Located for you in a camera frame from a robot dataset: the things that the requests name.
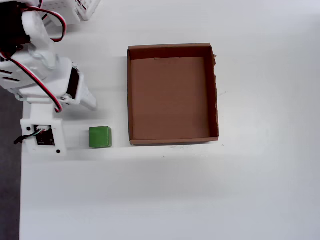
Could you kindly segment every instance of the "dark floor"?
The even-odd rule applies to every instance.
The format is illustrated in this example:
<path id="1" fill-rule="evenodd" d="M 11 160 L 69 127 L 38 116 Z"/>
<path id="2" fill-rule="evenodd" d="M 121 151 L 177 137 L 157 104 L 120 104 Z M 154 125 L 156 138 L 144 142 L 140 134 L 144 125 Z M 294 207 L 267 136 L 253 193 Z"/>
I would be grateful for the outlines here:
<path id="1" fill-rule="evenodd" d="M 20 223 L 21 135 L 23 104 L 0 87 L 0 240 L 18 240 Z"/>

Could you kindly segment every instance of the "white plastic crate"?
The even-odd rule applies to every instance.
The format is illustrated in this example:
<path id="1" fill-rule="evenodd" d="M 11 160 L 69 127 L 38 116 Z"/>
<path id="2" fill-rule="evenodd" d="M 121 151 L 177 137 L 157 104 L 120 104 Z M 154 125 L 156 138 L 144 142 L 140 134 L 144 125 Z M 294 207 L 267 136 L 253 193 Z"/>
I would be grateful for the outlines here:
<path id="1" fill-rule="evenodd" d="M 74 0 L 76 9 L 84 21 L 90 20 L 101 0 Z"/>
<path id="2" fill-rule="evenodd" d="M 96 11 L 101 0 L 43 0 L 43 9 L 54 11 L 63 16 L 67 25 L 88 21 Z M 57 25 L 61 23 L 54 16 L 49 16 Z"/>

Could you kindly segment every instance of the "open box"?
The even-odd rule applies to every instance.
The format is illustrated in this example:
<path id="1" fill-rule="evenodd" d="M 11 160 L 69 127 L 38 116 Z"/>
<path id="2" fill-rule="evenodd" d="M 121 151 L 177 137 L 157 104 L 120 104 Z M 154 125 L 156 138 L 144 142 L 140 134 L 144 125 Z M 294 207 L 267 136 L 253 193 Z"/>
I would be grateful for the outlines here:
<path id="1" fill-rule="evenodd" d="M 130 143 L 217 141 L 215 65 L 210 43 L 130 46 L 127 55 Z"/>

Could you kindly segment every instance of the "red wire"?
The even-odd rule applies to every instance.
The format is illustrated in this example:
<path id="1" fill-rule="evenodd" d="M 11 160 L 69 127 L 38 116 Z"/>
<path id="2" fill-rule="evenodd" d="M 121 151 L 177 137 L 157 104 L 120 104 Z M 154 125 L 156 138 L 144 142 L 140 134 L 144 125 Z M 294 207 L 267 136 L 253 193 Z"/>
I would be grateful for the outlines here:
<path id="1" fill-rule="evenodd" d="M 8 59 L 9 61 L 11 61 L 12 63 L 14 63 L 15 65 L 17 65 L 21 70 L 23 70 L 33 81 L 35 81 L 35 83 L 52 99 L 52 101 L 55 103 L 55 105 L 57 106 L 55 108 L 55 111 L 57 113 L 61 113 L 63 111 L 63 107 L 61 105 L 61 103 L 59 102 L 59 100 L 56 98 L 56 96 L 54 96 L 48 89 L 47 87 L 41 82 L 41 80 L 34 75 L 27 67 L 25 67 L 24 65 L 22 65 L 21 63 L 19 63 L 18 61 L 12 59 L 12 58 L 7 58 L 3 53 L 1 53 L 3 55 L 3 57 L 5 59 Z"/>
<path id="2" fill-rule="evenodd" d="M 51 38 L 54 42 L 58 43 L 61 42 L 61 40 L 65 37 L 66 32 L 67 32 L 67 23 L 64 19 L 63 16 L 61 16 L 59 13 L 54 12 L 54 11 L 49 11 L 49 10 L 45 10 L 36 6 L 28 6 L 27 8 L 24 9 L 26 12 L 28 11 L 38 11 L 38 12 L 43 12 L 46 14 L 50 14 L 55 16 L 62 24 L 62 36 L 60 38 Z"/>

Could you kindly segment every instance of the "black wire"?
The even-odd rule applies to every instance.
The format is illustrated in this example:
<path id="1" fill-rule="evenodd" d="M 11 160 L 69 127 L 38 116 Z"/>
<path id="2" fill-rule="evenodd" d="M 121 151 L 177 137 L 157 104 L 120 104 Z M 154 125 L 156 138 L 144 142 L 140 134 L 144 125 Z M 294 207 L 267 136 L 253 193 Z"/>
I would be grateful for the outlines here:
<path id="1" fill-rule="evenodd" d="M 48 17 L 48 14 L 46 13 L 43 17 L 42 17 L 42 21 L 45 20 Z"/>
<path id="2" fill-rule="evenodd" d="M 38 133 L 40 133 L 41 131 L 42 131 L 42 129 L 39 129 L 39 130 L 35 131 L 34 133 L 32 133 L 32 134 L 30 134 L 30 135 L 24 135 L 24 137 L 25 137 L 25 138 L 30 138 L 30 137 L 32 137 L 34 134 L 38 134 Z"/>
<path id="3" fill-rule="evenodd" d="M 14 144 L 18 144 L 18 143 L 22 143 L 25 139 L 34 137 L 35 134 L 38 134 L 42 131 L 42 129 L 39 129 L 37 131 L 35 131 L 34 133 L 30 134 L 30 135 L 22 135 L 20 137 L 18 137 L 15 141 Z"/>

